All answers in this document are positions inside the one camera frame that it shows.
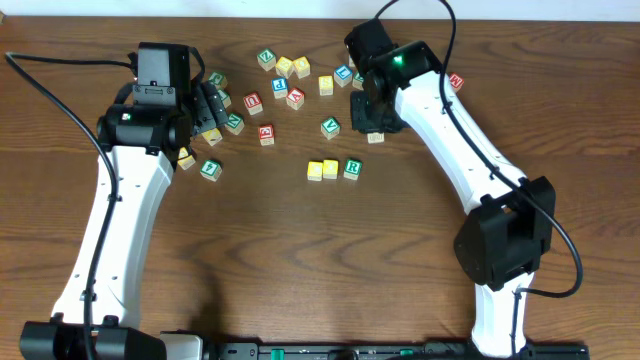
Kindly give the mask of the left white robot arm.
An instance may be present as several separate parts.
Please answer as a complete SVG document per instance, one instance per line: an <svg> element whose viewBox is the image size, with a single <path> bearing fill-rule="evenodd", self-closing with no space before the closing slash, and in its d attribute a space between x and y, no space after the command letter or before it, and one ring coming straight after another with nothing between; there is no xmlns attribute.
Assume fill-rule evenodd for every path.
<svg viewBox="0 0 640 360"><path fill-rule="evenodd" d="M170 87L125 87L98 122L106 156L78 258L47 322L29 321L26 359L214 359L216 348L184 331L139 331L140 286L157 211L181 149L226 123L225 100L210 82L182 103Z"/></svg>

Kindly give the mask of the green R block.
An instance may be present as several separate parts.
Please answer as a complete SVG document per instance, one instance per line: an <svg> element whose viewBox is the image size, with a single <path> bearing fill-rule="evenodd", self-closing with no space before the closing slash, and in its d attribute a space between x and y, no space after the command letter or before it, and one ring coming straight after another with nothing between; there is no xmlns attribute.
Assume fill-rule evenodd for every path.
<svg viewBox="0 0 640 360"><path fill-rule="evenodd" d="M344 166L343 177L356 181L361 174L362 165L363 163L361 161L348 159Z"/></svg>

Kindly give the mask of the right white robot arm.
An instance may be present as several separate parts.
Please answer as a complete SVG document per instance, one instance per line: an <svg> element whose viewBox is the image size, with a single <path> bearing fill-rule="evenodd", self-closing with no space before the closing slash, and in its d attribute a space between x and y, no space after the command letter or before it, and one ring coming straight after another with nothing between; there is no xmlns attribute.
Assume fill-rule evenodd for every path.
<svg viewBox="0 0 640 360"><path fill-rule="evenodd" d="M524 349L526 290L550 248L555 191L527 176L489 141L461 104L463 80L445 71L422 41L348 40L364 78L352 95L352 123L362 132L413 129L453 185L466 219L456 258L475 284L471 340L485 357Z"/></svg>

